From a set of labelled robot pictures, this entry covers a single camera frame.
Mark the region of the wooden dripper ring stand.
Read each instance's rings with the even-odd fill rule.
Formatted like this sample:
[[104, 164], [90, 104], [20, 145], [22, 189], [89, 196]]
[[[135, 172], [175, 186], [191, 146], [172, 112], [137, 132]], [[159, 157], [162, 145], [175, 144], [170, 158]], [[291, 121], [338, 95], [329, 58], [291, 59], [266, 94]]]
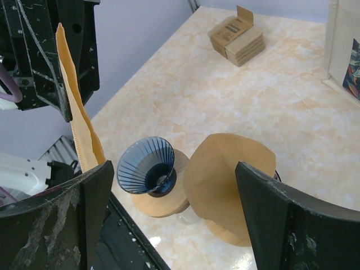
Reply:
[[242, 238], [217, 225], [215, 222], [204, 219], [204, 222], [209, 231], [220, 240], [235, 246], [250, 247], [251, 242], [249, 237]]

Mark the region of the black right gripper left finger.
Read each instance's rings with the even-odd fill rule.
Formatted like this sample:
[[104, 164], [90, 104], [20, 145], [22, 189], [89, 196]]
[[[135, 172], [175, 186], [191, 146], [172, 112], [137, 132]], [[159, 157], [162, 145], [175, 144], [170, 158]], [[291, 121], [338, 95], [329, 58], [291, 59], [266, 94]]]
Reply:
[[90, 269], [113, 177], [108, 160], [1, 207], [1, 269]]

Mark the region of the brown paper coffee filter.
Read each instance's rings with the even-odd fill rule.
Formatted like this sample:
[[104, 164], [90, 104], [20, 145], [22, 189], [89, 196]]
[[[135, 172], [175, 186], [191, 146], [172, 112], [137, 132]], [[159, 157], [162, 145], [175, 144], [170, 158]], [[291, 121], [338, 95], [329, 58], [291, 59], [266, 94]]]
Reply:
[[235, 169], [245, 162], [273, 177], [276, 156], [262, 143], [232, 133], [206, 137], [189, 159], [184, 190], [194, 212], [250, 243]]

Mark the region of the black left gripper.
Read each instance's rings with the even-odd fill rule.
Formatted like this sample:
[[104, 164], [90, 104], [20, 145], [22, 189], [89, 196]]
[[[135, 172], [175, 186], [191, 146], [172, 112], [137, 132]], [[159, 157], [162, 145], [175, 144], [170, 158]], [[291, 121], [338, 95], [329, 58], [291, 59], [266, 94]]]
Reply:
[[65, 31], [84, 104], [100, 87], [95, 28], [99, 1], [1, 1], [2, 110], [52, 106], [72, 115], [57, 53], [56, 31]]

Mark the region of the wooden ring stand front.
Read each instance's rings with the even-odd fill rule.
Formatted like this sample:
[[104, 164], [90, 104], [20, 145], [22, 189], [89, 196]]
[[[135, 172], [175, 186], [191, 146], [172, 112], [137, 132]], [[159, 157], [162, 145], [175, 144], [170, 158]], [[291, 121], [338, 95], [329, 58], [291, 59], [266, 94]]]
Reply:
[[189, 158], [177, 149], [174, 150], [174, 154], [174, 170], [177, 177], [171, 191], [160, 197], [154, 197], [147, 193], [130, 195], [135, 207], [145, 215], [154, 218], [165, 218], [173, 214], [180, 214], [190, 205], [184, 189], [185, 167]]

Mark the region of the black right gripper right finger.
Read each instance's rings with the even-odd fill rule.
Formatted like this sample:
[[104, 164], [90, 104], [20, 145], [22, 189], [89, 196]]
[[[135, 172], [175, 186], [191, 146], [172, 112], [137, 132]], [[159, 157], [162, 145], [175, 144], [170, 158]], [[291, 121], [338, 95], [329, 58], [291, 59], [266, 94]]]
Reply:
[[257, 269], [359, 269], [359, 212], [245, 162], [235, 169]]

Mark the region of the blue glass dripper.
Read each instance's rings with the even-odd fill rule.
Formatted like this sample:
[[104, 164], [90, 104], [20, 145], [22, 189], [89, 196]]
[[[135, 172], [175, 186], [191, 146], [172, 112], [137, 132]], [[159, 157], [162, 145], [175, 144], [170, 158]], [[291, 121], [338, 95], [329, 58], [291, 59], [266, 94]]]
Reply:
[[117, 182], [129, 194], [165, 196], [177, 180], [175, 159], [174, 148], [166, 139], [143, 138], [122, 154], [116, 170]]

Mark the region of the clear glass beaker wooden collar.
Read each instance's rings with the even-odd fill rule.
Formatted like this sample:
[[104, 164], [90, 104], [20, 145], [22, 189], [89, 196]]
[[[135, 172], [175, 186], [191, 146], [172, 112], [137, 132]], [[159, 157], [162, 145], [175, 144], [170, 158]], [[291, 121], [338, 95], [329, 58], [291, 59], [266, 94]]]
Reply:
[[194, 212], [191, 205], [189, 205], [184, 211], [176, 214], [177, 219], [186, 225], [192, 225], [199, 223], [201, 218]]

